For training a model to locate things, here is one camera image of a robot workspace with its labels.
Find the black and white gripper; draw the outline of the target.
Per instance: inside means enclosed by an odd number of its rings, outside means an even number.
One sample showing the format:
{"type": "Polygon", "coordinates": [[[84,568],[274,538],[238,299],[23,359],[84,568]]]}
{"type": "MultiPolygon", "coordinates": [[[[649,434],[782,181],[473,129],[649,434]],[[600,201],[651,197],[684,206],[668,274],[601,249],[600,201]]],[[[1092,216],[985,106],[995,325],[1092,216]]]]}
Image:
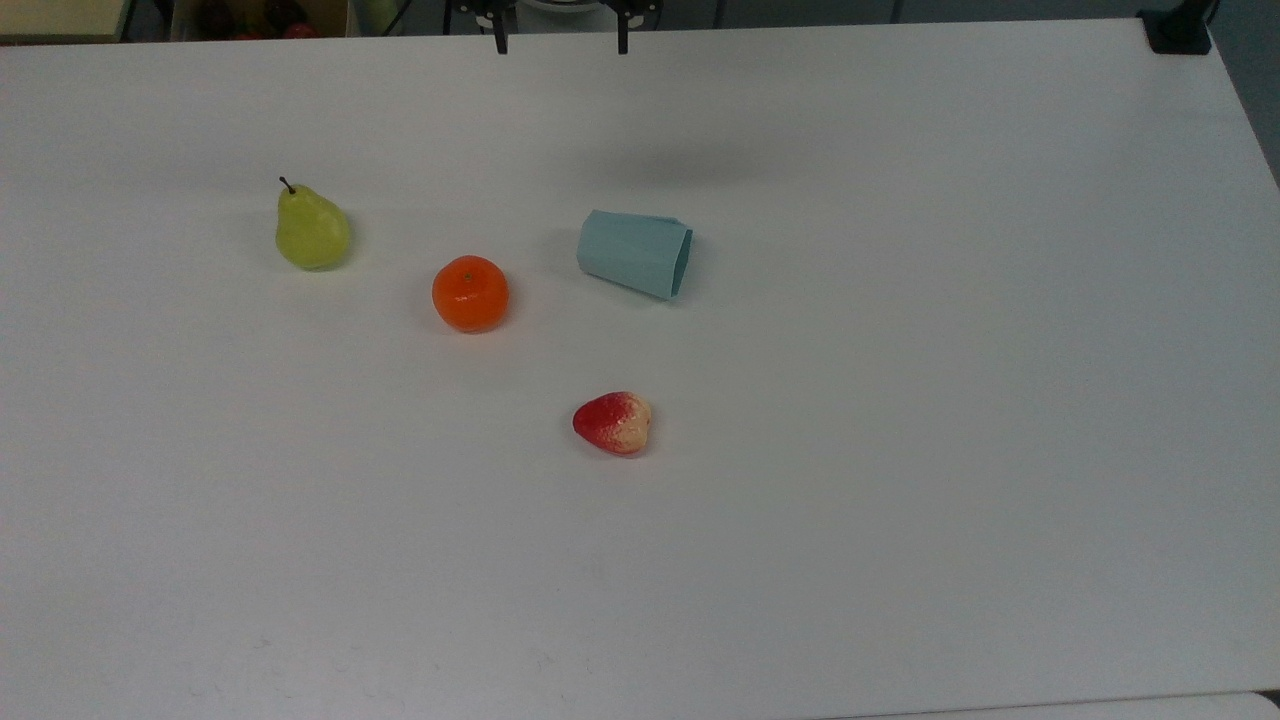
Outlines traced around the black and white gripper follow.
{"type": "Polygon", "coordinates": [[[509,51],[509,32],[506,14],[517,6],[529,6],[534,10],[550,14],[575,14],[594,12],[598,6],[608,8],[616,13],[617,51],[620,55],[628,53],[630,23],[643,23],[649,15],[655,15],[663,9],[663,1],[451,1],[456,12],[467,13],[480,18],[480,23],[492,19],[492,32],[495,40],[495,49],[500,55],[509,51]]]}

